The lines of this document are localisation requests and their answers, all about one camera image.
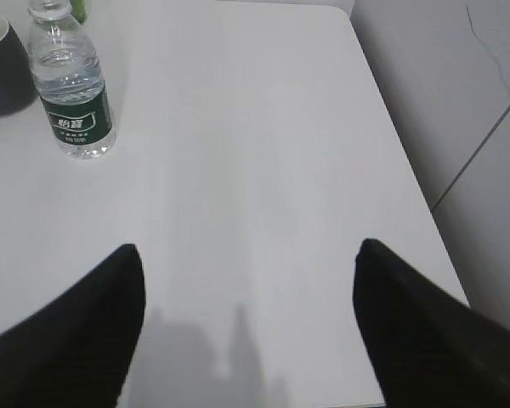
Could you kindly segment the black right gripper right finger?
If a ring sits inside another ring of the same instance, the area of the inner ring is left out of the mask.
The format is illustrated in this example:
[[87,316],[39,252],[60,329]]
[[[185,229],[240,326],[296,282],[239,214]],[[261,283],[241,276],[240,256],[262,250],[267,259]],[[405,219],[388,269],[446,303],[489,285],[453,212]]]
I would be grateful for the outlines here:
[[352,300],[387,407],[510,407],[510,331],[376,239],[356,256]]

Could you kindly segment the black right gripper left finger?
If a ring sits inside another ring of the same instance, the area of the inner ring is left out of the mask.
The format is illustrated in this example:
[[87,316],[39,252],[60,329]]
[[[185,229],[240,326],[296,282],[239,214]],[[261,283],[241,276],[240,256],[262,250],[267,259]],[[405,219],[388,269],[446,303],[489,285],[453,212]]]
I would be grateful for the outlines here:
[[0,334],[0,407],[115,407],[145,319],[133,244]]

